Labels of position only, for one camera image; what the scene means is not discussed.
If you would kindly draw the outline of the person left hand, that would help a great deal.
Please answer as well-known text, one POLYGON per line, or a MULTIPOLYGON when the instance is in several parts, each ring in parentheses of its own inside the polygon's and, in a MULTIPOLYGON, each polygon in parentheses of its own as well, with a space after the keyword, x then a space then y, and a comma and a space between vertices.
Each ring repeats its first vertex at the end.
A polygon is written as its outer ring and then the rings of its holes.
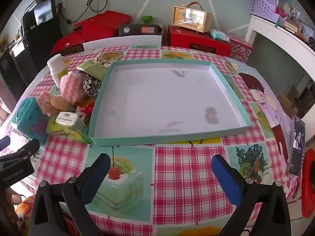
POLYGON ((7 188, 3 193, 1 193, 1 204, 4 205, 3 211, 11 223, 16 223, 18 221, 14 205, 19 205, 21 202, 21 195, 11 188, 7 188))

